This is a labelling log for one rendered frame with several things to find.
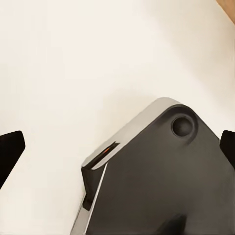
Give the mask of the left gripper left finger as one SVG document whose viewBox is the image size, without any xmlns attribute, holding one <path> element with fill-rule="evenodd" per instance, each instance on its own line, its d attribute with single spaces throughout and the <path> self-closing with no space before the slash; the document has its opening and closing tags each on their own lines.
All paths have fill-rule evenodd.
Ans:
<svg viewBox="0 0 235 235">
<path fill-rule="evenodd" d="M 0 136 L 0 189 L 25 150 L 21 130 Z"/>
</svg>

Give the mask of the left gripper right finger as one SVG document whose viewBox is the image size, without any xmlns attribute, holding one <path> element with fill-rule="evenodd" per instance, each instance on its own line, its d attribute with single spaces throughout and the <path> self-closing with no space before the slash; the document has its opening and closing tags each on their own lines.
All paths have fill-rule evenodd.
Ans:
<svg viewBox="0 0 235 235">
<path fill-rule="evenodd" d="M 219 147 L 235 169 L 235 132 L 224 130 L 220 139 Z"/>
</svg>

